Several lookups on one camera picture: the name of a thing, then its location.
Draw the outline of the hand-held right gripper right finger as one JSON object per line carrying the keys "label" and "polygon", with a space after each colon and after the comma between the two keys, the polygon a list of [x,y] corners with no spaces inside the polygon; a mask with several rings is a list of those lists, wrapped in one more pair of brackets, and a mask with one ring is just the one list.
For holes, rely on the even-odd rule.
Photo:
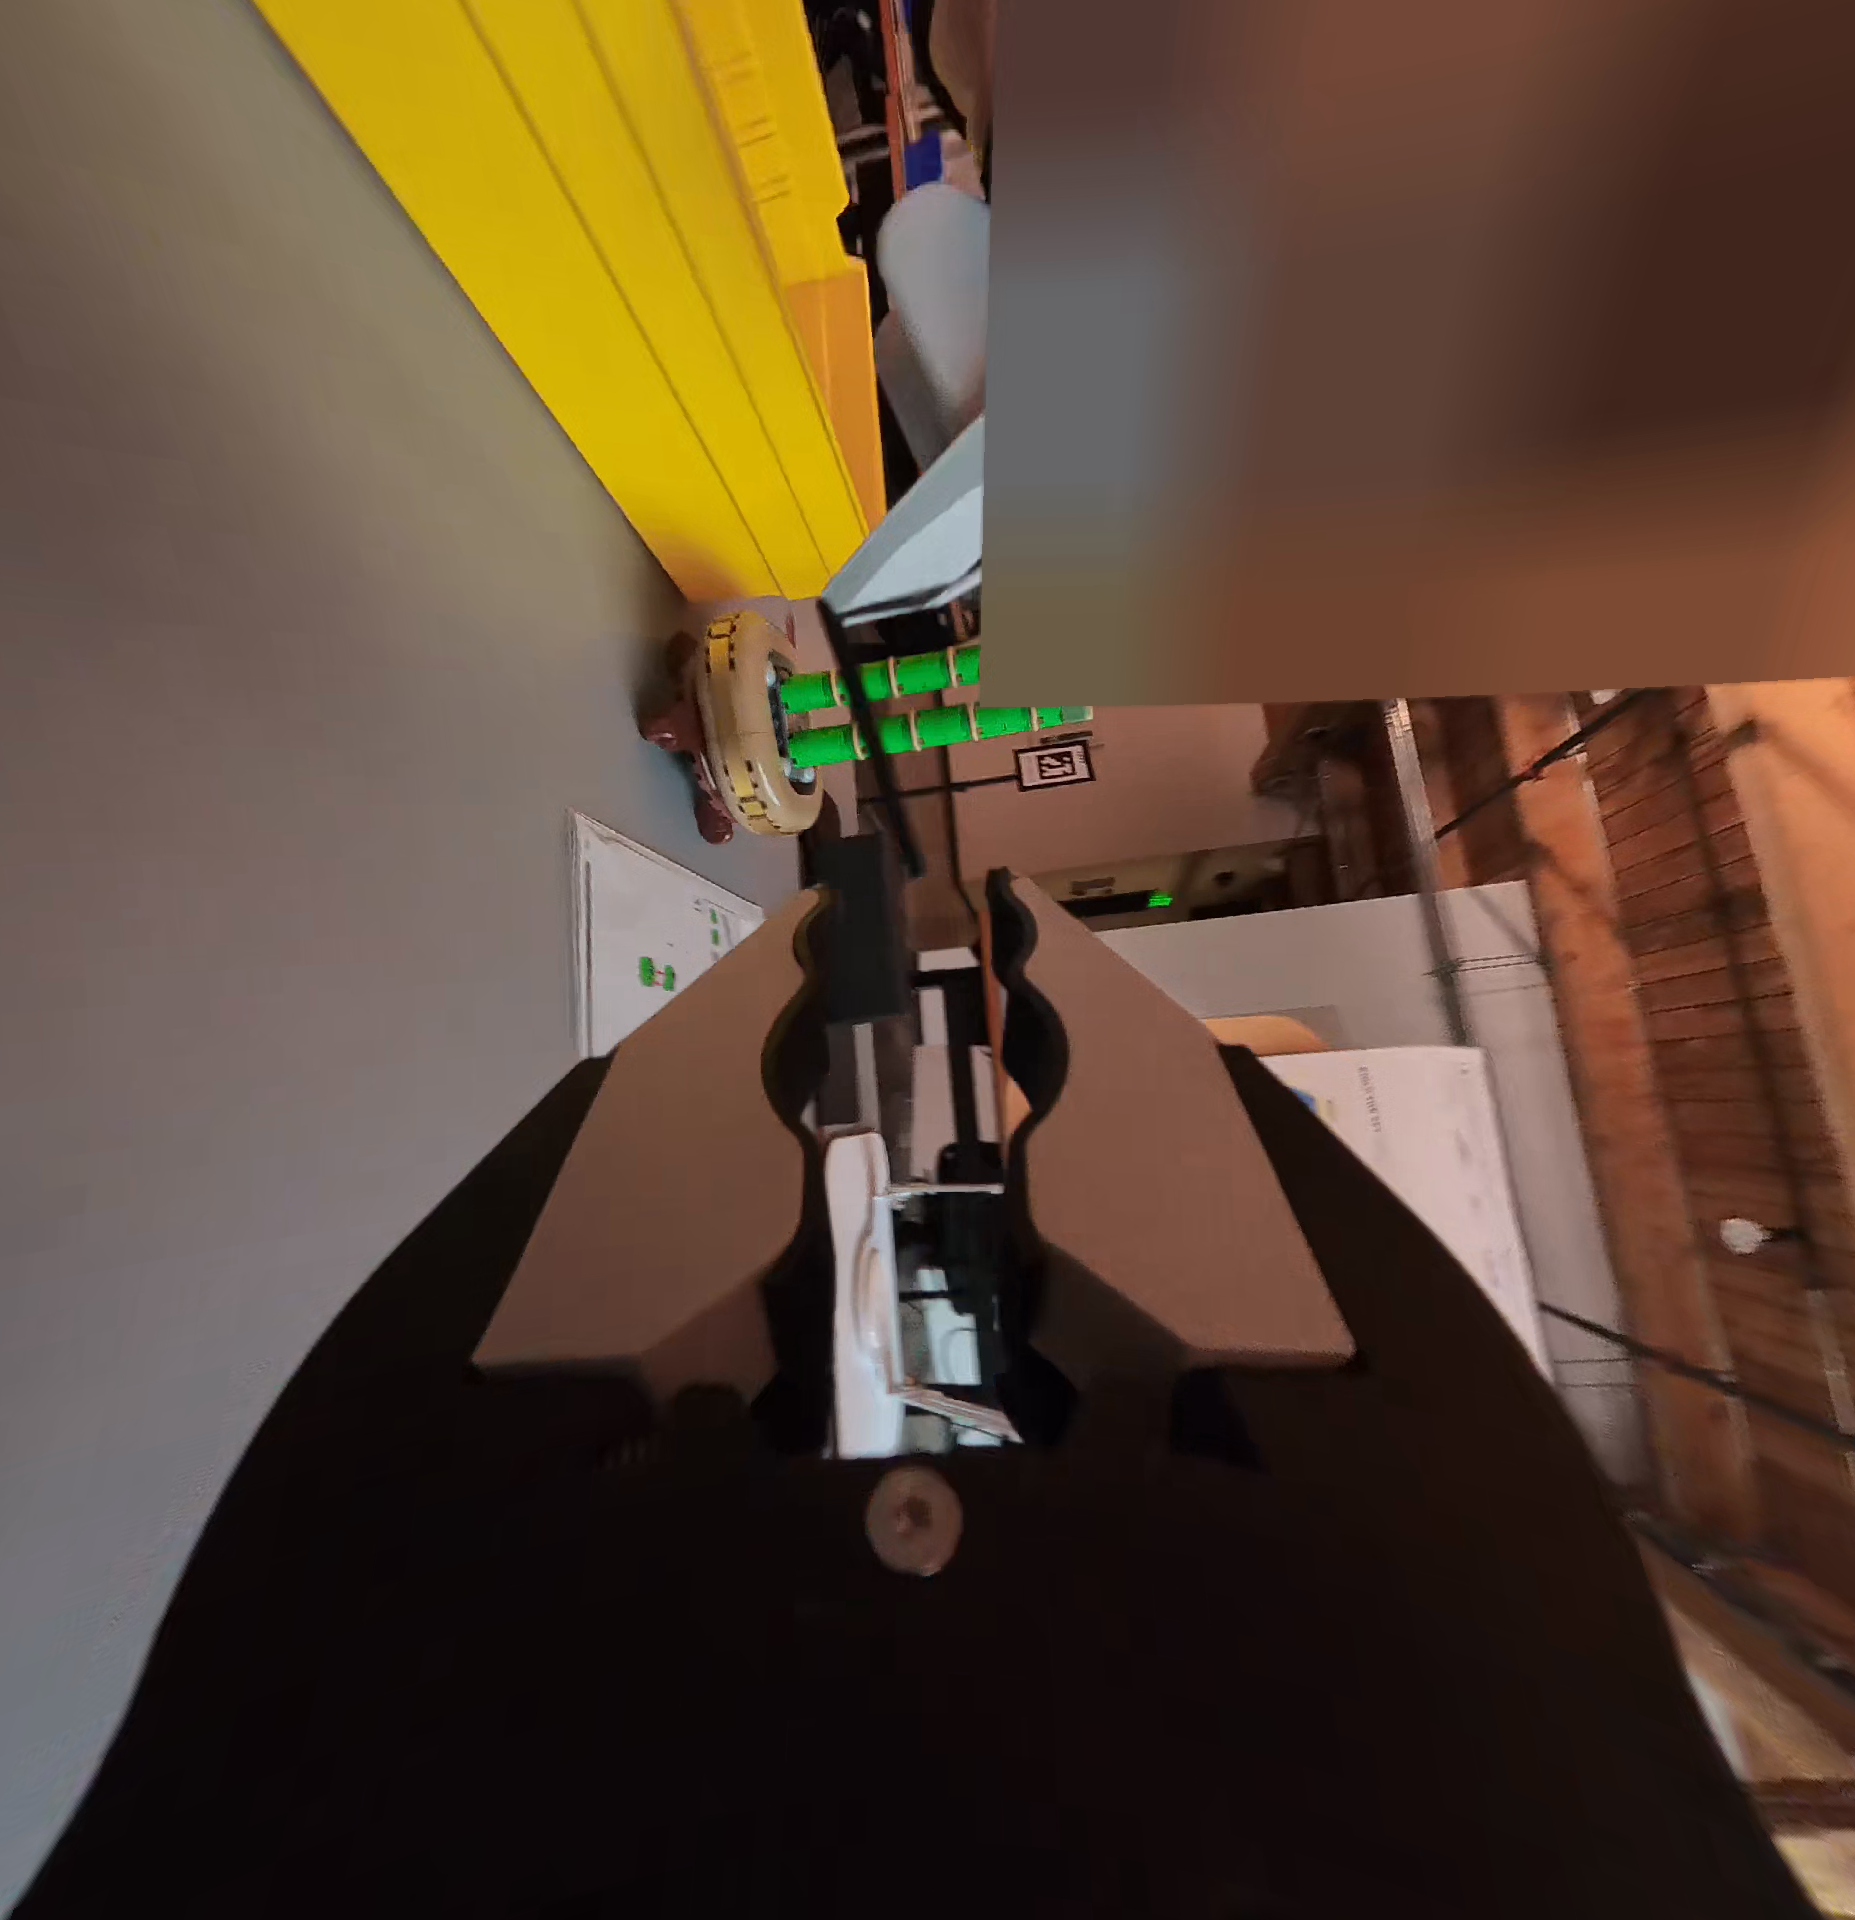
{"label": "hand-held right gripper right finger", "polygon": [[1021,1440],[1170,1433],[1247,1372],[1334,1374],[1352,1331],[1208,1024],[1024,875],[987,875],[1005,1058],[1000,1392]]}

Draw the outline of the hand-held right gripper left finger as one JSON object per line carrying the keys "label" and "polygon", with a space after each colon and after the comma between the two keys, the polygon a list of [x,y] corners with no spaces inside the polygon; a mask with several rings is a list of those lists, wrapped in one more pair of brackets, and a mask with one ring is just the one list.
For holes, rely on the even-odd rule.
{"label": "hand-held right gripper left finger", "polygon": [[474,1347],[489,1378],[720,1388],[766,1440],[835,1422],[835,1237],[812,1108],[835,895],[809,888],[610,1057]]}

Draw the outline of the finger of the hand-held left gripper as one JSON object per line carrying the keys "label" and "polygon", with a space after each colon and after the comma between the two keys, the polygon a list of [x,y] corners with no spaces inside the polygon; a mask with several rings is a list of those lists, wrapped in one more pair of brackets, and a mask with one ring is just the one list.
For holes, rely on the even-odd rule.
{"label": "finger of the hand-held left gripper", "polygon": [[986,435],[963,432],[819,595],[841,628],[939,610],[983,580]]}

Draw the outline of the green bamboo brick model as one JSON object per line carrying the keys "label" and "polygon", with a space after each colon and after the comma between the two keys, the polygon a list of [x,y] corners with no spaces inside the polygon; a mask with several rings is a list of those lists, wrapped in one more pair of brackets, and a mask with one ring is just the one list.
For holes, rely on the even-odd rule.
{"label": "green bamboo brick model", "polygon": [[914,652],[878,641],[851,663],[802,668],[793,637],[754,609],[676,632],[667,671],[663,694],[641,716],[641,737],[685,769],[694,819],[710,843],[815,832],[827,771],[1024,742],[1083,728],[1095,716],[1093,707],[977,702],[981,644],[973,639]]}

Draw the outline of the yellow bin with leaf pieces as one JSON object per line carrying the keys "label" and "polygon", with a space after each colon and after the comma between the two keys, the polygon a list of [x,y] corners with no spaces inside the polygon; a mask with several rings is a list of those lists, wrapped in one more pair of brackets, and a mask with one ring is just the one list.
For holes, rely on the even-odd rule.
{"label": "yellow bin with leaf pieces", "polygon": [[818,596],[887,508],[799,2],[260,2],[675,587]]}

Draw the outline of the grey desk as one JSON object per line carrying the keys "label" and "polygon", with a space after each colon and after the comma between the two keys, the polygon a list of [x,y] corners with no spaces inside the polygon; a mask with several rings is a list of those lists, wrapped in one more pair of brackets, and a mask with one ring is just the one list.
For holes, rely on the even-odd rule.
{"label": "grey desk", "polygon": [[339,1309],[576,1063],[680,609],[250,4],[0,2],[0,1915]]}

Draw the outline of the printed instruction sheet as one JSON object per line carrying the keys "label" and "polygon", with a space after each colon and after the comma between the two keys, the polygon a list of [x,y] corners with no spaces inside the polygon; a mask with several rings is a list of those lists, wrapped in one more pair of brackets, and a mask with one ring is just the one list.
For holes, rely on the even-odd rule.
{"label": "printed instruction sheet", "polygon": [[1262,1064],[1443,1242],[1552,1379],[1486,1052],[1351,1048]]}

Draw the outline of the white instruction booklet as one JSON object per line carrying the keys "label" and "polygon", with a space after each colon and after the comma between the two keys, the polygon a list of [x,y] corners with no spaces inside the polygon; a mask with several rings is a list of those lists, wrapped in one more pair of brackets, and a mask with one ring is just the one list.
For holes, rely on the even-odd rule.
{"label": "white instruction booklet", "polygon": [[766,913],[586,813],[569,813],[567,838],[576,1037],[586,1058],[602,1058]]}

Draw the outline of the black power box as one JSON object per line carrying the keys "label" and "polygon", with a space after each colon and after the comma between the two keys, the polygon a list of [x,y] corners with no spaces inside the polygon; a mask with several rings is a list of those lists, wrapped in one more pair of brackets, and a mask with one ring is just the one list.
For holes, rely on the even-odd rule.
{"label": "black power box", "polygon": [[898,1021],[912,1004],[905,874],[888,833],[839,833],[806,843],[802,879],[831,908],[823,927],[823,1007],[831,1027]]}

